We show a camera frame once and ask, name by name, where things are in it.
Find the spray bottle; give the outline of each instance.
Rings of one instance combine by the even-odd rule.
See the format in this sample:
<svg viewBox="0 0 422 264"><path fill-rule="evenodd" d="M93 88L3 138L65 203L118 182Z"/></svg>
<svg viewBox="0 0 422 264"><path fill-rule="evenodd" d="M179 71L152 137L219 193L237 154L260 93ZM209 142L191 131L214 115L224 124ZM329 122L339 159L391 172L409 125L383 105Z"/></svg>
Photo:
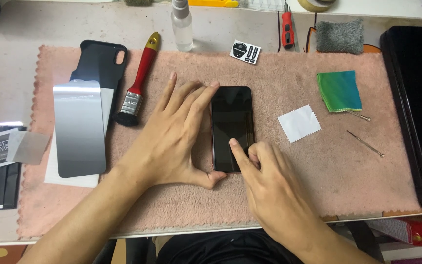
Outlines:
<svg viewBox="0 0 422 264"><path fill-rule="evenodd" d="M193 48L193 29L188 0L172 0L172 28L177 49L182 52Z"/></svg>

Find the black phone screen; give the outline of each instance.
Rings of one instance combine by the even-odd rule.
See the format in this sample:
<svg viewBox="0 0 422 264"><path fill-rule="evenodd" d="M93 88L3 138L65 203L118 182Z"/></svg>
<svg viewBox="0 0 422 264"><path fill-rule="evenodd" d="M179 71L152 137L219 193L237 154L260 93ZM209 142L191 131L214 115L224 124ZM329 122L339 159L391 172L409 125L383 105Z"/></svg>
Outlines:
<svg viewBox="0 0 422 264"><path fill-rule="evenodd" d="M211 99L211 129L214 170L240 172L229 140L237 139L247 155L255 143L249 87L219 87Z"/></svg>

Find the dust absorber sticker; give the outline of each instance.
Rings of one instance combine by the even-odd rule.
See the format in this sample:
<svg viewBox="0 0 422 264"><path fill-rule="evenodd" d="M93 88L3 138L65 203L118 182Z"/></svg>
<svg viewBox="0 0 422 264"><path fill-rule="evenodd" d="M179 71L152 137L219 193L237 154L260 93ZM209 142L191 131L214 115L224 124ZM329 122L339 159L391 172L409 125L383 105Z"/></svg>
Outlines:
<svg viewBox="0 0 422 264"><path fill-rule="evenodd" d="M229 55L241 61L255 64L256 59L258 58L258 55L260 54L260 50L261 50L261 47L251 45L249 43L245 43L242 41L238 41L236 39L234 41L234 45L232 46L232 50Z"/></svg>

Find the tape roll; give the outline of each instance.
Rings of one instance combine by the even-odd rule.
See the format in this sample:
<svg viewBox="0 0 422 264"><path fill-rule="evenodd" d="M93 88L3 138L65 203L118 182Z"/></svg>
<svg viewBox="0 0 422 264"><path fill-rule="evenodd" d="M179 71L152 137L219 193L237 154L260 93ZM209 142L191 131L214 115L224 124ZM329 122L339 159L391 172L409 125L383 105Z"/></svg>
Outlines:
<svg viewBox="0 0 422 264"><path fill-rule="evenodd" d="M325 12L326 10L330 9L331 5L335 3L333 1L321 1L321 0L297 0L299 4L307 11L313 13L320 13Z"/></svg>

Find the teal cloth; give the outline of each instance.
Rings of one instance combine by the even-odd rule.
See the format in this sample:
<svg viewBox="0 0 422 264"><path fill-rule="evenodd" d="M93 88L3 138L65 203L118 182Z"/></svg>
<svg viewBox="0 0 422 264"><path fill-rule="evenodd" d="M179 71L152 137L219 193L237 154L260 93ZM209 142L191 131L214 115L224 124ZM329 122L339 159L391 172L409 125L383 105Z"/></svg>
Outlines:
<svg viewBox="0 0 422 264"><path fill-rule="evenodd" d="M328 111L362 110L354 70L318 73L317 81Z"/></svg>

